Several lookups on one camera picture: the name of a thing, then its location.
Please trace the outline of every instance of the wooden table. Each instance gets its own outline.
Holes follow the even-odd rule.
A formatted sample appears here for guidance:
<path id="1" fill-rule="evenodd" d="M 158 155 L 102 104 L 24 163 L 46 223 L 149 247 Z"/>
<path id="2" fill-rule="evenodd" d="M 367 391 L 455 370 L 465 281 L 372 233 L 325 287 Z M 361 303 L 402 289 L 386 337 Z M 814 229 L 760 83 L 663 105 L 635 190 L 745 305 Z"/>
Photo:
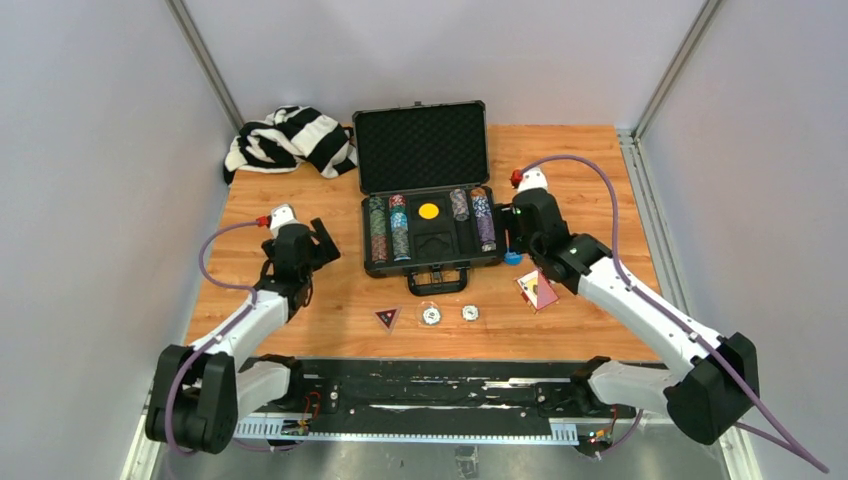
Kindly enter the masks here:
<path id="1" fill-rule="evenodd" d="M 621 208 L 622 260 L 656 288 L 639 213 L 612 127 L 489 127 L 488 185 L 494 190 L 495 200 L 512 199 L 509 176 L 515 168 L 556 153 L 586 156 L 612 178 Z M 609 245 L 610 201 L 597 175 L 576 163 L 556 162 L 544 170 L 571 230 L 591 233 Z M 368 277 L 362 258 L 362 198 L 357 172 L 327 180 L 304 165 L 291 174 L 236 174 L 222 226 L 266 215 L 273 207 L 290 203 L 303 223 L 321 217 L 342 252 L 341 259 L 315 273 L 312 304 L 268 337 L 257 354 L 493 360 L 586 360 L 606 355 L 619 360 L 657 359 L 624 326 L 561 286 L 556 286 L 559 303 L 534 315 L 514 285 L 516 277 L 533 268 L 526 257 L 519 266 L 502 264 L 472 270 L 465 291 L 427 298 L 411 295 L 403 277 Z M 213 247 L 209 271 L 226 282 L 252 285 L 264 260 L 260 244 L 267 238 L 267 229 L 259 228 L 225 234 Z M 209 332 L 244 299 L 243 292 L 205 282 L 187 341 Z M 439 305 L 443 317 L 438 326 L 424 326 L 414 318 L 422 300 Z M 460 314 L 462 306 L 469 303 L 481 312 L 481 318 L 473 323 Z M 373 312 L 397 305 L 402 311 L 389 335 Z"/>

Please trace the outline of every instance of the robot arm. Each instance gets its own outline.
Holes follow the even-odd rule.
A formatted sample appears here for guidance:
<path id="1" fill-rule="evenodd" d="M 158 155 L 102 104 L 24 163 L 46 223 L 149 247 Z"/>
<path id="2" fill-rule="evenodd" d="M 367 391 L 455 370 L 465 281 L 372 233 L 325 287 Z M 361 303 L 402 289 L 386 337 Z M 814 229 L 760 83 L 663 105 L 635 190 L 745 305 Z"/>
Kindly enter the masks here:
<path id="1" fill-rule="evenodd" d="M 534 168 L 517 182 L 518 193 L 502 210 L 510 248 L 527 253 L 549 279 L 603 308 L 657 352 L 668 370 L 623 365 L 606 357 L 588 362 L 571 380 L 570 392 L 584 410 L 624 404 L 667 413 L 686 435 L 712 444 L 752 406 L 728 374 L 695 341 L 701 336 L 727 358 L 748 385 L 759 391 L 754 345 L 743 335 L 730 338 L 696 322 L 653 292 L 622 266 L 594 237 L 573 234 L 544 174 Z M 687 335 L 667 316 L 633 292 L 633 287 L 669 309 L 694 330 Z"/>
<path id="2" fill-rule="evenodd" d="M 237 422 L 261 406 L 299 395 L 293 387 L 301 376 L 290 357 L 266 355 L 237 373 L 259 344 L 312 298 L 312 273 L 340 257 L 320 220 L 315 229 L 297 221 L 282 205 L 264 222 L 271 239 L 262 244 L 267 260 L 260 272 L 255 304 L 251 299 L 205 337 L 190 346 L 171 345 L 159 356 L 153 379 L 145 433 L 166 441 L 165 409 L 177 372 L 201 346 L 215 340 L 183 378 L 173 405 L 173 431 L 178 445 L 219 453 L 232 439 Z"/>

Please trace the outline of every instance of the case lid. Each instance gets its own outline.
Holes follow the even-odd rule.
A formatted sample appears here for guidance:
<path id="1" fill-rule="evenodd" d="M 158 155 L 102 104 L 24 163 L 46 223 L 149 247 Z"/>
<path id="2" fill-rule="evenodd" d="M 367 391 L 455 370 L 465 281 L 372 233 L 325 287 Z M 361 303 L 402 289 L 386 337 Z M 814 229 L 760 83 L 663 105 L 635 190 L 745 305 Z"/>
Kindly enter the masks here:
<path id="1" fill-rule="evenodd" d="M 363 193 L 489 180 L 481 101 L 356 112 L 353 129 Z"/>

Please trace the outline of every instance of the black and white striped shirt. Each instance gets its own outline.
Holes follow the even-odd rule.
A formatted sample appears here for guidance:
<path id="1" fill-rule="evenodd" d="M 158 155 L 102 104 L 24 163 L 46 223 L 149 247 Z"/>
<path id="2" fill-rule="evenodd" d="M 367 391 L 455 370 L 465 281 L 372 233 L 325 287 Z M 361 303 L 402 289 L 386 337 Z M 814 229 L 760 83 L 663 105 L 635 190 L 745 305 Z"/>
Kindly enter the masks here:
<path id="1" fill-rule="evenodd" d="M 326 178 L 356 168 L 351 131 L 312 107 L 284 106 L 265 121 L 246 123 L 224 160 L 224 178 L 237 169 L 288 173 L 309 162 Z"/>

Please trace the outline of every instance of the red connector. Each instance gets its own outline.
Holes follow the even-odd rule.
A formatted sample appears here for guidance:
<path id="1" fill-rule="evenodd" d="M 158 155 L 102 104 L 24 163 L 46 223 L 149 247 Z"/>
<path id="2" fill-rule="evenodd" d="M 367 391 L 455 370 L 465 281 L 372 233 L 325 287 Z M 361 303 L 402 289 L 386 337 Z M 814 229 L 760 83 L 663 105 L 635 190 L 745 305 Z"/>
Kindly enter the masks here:
<path id="1" fill-rule="evenodd" d="M 512 176 L 509 177 L 509 183 L 512 184 L 512 188 L 518 188 L 522 179 L 524 179 L 524 175 L 521 173 L 520 169 L 516 169 L 512 171 Z"/>

